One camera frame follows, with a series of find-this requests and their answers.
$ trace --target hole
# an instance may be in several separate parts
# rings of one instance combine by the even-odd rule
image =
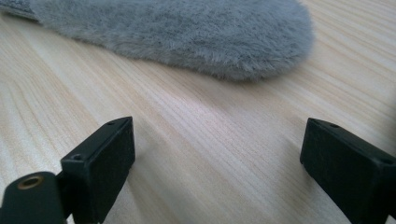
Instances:
[[[384,162],[384,163],[386,163],[386,164],[389,164],[389,165],[392,165],[392,164],[393,164],[393,161],[388,160],[388,159],[381,159],[381,161]]]
[[[76,155],[72,156],[72,160],[81,161],[82,160],[81,154],[76,154]]]
[[[31,189],[43,182],[44,177],[41,175],[34,175],[27,177],[18,184],[18,189]]]

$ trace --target light wood surface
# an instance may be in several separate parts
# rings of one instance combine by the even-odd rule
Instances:
[[[130,60],[1,14],[0,190],[57,174],[102,124],[133,116],[136,162],[106,223],[348,223],[299,163],[305,124],[337,123],[396,156],[396,2],[304,3],[310,58],[257,83]]]

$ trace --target table surface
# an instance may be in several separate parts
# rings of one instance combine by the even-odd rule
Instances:
[[[106,223],[348,223],[299,162],[305,124],[337,123],[396,156],[396,2],[304,4],[316,33],[309,59],[242,83],[1,14],[0,190],[59,173],[101,125],[133,116],[136,161]]]

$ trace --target black plastic bracket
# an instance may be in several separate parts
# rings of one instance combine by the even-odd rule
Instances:
[[[0,224],[102,223],[134,163],[131,117],[103,125],[61,159],[54,175],[26,175],[7,186]]]
[[[309,119],[300,162],[351,223],[396,211],[396,159],[338,125]]]

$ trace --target gray fur slipper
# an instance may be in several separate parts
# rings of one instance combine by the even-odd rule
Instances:
[[[234,80],[289,71],[314,38],[297,0],[0,0],[0,9],[127,57]]]

